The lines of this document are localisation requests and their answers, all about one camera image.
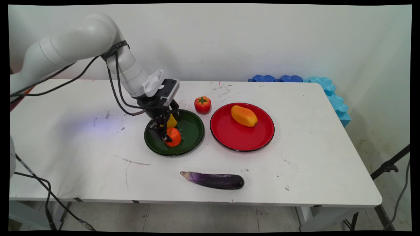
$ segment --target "purple eggplant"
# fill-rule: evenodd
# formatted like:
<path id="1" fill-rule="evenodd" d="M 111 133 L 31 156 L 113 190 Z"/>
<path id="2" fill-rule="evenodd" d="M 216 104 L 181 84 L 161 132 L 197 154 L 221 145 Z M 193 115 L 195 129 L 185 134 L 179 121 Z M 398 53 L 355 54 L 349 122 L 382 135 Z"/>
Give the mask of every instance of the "purple eggplant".
<path id="1" fill-rule="evenodd" d="M 245 184 L 239 175 L 210 175 L 191 171 L 181 171 L 180 174 L 190 182 L 214 189 L 240 189 Z"/>

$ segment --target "tomato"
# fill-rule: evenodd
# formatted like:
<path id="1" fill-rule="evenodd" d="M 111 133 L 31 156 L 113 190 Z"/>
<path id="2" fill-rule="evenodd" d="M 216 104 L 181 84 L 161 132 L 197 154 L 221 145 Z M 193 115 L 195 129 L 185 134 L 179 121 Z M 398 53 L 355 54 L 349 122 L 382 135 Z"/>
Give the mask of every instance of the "tomato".
<path id="1" fill-rule="evenodd" d="M 198 97 L 194 101 L 195 110 L 200 114 L 207 114 L 211 110 L 211 101 L 208 97 Z"/>
<path id="2" fill-rule="evenodd" d="M 181 134 L 176 128 L 169 128 L 166 130 L 166 133 L 172 139 L 172 142 L 164 141 L 168 147 L 174 147 L 181 142 Z"/>

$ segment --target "yellow mango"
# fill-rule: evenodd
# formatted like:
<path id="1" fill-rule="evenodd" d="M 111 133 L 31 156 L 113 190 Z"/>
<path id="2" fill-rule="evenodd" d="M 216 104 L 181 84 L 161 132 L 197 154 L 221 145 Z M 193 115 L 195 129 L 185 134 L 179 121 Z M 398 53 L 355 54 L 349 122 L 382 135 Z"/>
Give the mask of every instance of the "yellow mango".
<path id="1" fill-rule="evenodd" d="M 175 128 L 175 126 L 176 126 L 177 123 L 178 122 L 175 120 L 175 118 L 171 114 L 171 116 L 169 117 L 168 122 L 166 123 L 166 128 Z"/>
<path id="2" fill-rule="evenodd" d="M 254 127 L 257 125 L 257 116 L 253 111 L 248 108 L 243 108 L 238 105 L 234 105 L 231 108 L 231 115 L 234 120 L 236 120 L 239 124 Z"/>

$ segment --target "blue foam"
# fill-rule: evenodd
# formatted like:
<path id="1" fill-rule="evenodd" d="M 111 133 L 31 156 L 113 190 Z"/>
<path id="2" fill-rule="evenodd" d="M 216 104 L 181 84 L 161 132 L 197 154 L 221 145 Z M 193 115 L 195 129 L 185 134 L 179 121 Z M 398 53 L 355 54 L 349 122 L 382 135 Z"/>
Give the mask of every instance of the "blue foam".
<path id="1" fill-rule="evenodd" d="M 302 83 L 303 79 L 299 76 L 288 76 L 284 75 L 280 77 L 279 82 L 295 82 L 295 83 Z"/>
<path id="2" fill-rule="evenodd" d="M 275 80 L 271 75 L 256 75 L 252 79 L 248 79 L 248 82 L 275 82 Z"/>
<path id="3" fill-rule="evenodd" d="M 336 87 L 333 85 L 333 82 L 326 77 L 310 77 L 308 79 L 309 83 L 320 84 L 325 94 L 327 95 L 328 100 L 334 108 L 337 116 L 339 117 L 341 124 L 346 127 L 346 125 L 351 121 L 347 110 L 349 107 L 344 104 L 344 99 L 334 92 Z"/>
<path id="4" fill-rule="evenodd" d="M 327 96 L 331 96 L 336 90 L 336 87 L 333 85 L 333 82 L 326 77 L 310 77 L 309 82 L 320 84 Z"/>

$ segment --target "black border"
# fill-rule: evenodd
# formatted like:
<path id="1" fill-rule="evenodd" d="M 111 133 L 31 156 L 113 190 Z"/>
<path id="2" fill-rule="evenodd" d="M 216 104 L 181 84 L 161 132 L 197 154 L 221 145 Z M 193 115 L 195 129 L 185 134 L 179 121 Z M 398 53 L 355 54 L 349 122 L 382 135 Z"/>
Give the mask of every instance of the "black border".
<path id="1" fill-rule="evenodd" d="M 189 149 L 189 150 L 187 150 L 187 151 L 185 151 L 185 152 L 181 152 L 181 153 L 178 153 L 178 154 L 172 154 L 172 155 L 169 155 L 169 154 L 164 154 L 164 153 L 159 153 L 159 152 L 156 152 L 155 150 L 153 150 L 153 149 L 149 146 L 149 144 L 146 142 L 146 132 L 147 132 L 147 127 L 149 126 L 149 123 L 150 123 L 150 121 L 149 121 L 149 123 L 147 123 L 146 128 L 144 129 L 144 142 L 146 143 L 147 147 L 148 147 L 150 150 L 152 150 L 154 153 L 159 154 L 159 155 L 162 155 L 162 156 L 167 156 L 167 157 L 175 157 L 175 156 L 179 156 L 179 155 L 182 155 L 182 154 L 185 154 L 185 153 L 187 153 L 187 152 L 190 152 L 190 151 L 194 150 L 194 148 L 196 148 L 196 147 L 197 147 L 197 146 L 201 143 L 201 141 L 203 141 L 203 139 L 204 139 L 204 135 L 206 134 L 206 128 L 205 128 L 204 123 L 203 123 L 203 121 L 201 120 L 201 118 L 200 118 L 199 116 L 197 116 L 197 114 L 195 114 L 194 112 L 189 111 L 189 110 L 178 109 L 178 111 L 185 111 L 185 112 L 189 112 L 189 113 L 191 113 L 191 114 L 194 114 L 194 115 L 198 118 L 198 120 L 199 120 L 199 121 L 201 121 L 201 124 L 203 125 L 203 135 L 201 136 L 200 140 L 197 142 L 197 144 L 196 144 L 196 145 L 193 145 L 191 149 Z"/>
<path id="2" fill-rule="evenodd" d="M 243 103 L 243 104 L 248 104 L 248 105 L 252 105 L 252 106 L 258 107 L 258 106 L 256 106 L 256 105 L 253 105 L 253 104 L 250 104 L 250 103 L 246 103 L 246 102 L 233 102 L 233 103 L 228 103 L 228 104 L 226 104 L 226 105 L 224 105 L 224 106 L 221 106 L 219 109 L 221 109 L 222 107 L 225 107 L 225 106 L 227 106 L 227 105 L 230 105 L 230 104 L 236 104 L 236 103 Z M 267 145 L 271 142 L 271 140 L 272 140 L 272 139 L 273 139 L 273 137 L 274 137 L 274 134 L 276 133 L 276 126 L 274 125 L 273 119 L 271 119 L 271 116 L 270 116 L 270 115 L 269 115 L 266 111 L 264 111 L 264 110 L 262 109 L 262 111 L 263 111 L 263 112 L 265 112 L 265 113 L 268 115 L 268 117 L 270 118 L 271 122 L 273 123 L 274 132 L 273 132 L 273 136 L 271 137 L 271 139 L 270 139 L 270 140 L 269 140 L 266 144 L 264 144 L 264 146 L 259 147 L 259 148 L 257 148 L 257 149 L 252 149 L 252 150 L 237 150 L 237 149 L 230 148 L 230 147 L 228 147 L 228 146 L 224 145 L 222 142 L 220 142 L 220 141 L 216 138 L 216 136 L 214 136 L 214 134 L 213 134 L 213 130 L 212 130 L 212 128 L 211 128 L 211 121 L 213 120 L 213 116 L 214 116 L 214 114 L 216 114 L 216 112 L 217 112 L 219 109 L 217 109 L 217 110 L 213 113 L 213 115 L 211 116 L 211 119 L 210 119 L 210 132 L 211 132 L 211 134 L 213 135 L 214 139 L 216 139 L 216 141 L 217 141 L 218 143 L 220 143 L 221 145 L 223 145 L 223 146 L 225 146 L 225 147 L 229 148 L 230 150 L 233 150 L 233 151 L 238 151 L 238 152 L 252 152 L 252 151 L 257 151 L 257 150 L 260 150 L 261 148 L 263 148 L 263 147 L 267 146 Z"/>

